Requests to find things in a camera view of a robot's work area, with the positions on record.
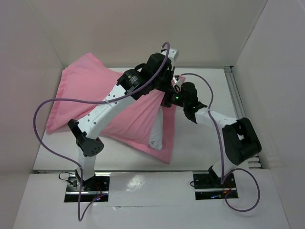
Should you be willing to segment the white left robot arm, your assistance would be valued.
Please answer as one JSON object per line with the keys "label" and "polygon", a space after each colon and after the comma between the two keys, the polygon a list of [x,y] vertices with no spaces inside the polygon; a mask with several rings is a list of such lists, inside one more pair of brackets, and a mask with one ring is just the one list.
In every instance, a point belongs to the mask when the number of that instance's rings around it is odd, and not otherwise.
{"label": "white left robot arm", "polygon": [[68,127],[76,138],[79,150],[78,167],[75,170],[77,185],[89,190],[94,185],[95,161],[104,144],[99,138],[100,132],[123,109],[135,103],[150,91],[170,92],[174,72],[174,62],[179,51],[166,48],[152,54],[147,63],[125,71],[116,85],[104,98],[103,104],[96,106],[85,117],[68,122]]}

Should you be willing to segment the white pillow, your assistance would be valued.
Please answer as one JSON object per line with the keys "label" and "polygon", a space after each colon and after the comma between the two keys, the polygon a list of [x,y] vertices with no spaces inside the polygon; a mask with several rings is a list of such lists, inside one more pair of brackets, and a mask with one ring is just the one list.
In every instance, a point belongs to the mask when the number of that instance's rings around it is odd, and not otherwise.
{"label": "white pillow", "polygon": [[160,107],[150,133],[148,147],[161,150],[163,147],[163,111]]}

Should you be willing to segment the pink satin pillowcase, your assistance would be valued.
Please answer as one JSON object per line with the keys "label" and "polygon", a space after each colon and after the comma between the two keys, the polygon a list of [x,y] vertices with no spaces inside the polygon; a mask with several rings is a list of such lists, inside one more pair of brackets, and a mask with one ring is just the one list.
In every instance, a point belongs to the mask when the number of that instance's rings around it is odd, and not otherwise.
{"label": "pink satin pillowcase", "polygon": [[[86,116],[93,104],[65,102],[64,98],[101,101],[112,90],[121,73],[105,67],[92,53],[83,55],[62,71],[56,98],[46,124],[46,133],[52,134],[70,119]],[[119,113],[101,132],[169,164],[174,148],[176,107],[161,107],[164,93],[158,90],[142,96]],[[150,133],[159,108],[163,111],[163,147],[148,147]]]}

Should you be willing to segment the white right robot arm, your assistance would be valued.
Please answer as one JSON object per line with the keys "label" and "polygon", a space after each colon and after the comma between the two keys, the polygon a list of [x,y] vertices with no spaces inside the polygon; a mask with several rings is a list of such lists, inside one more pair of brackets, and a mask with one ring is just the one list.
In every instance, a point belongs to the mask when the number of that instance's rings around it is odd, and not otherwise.
{"label": "white right robot arm", "polygon": [[183,108],[186,118],[216,130],[220,145],[220,160],[208,170],[208,182],[219,187],[241,163],[258,154],[262,145],[248,118],[231,118],[215,112],[201,103],[193,83],[183,83],[168,89],[163,97],[162,106],[172,105]]}

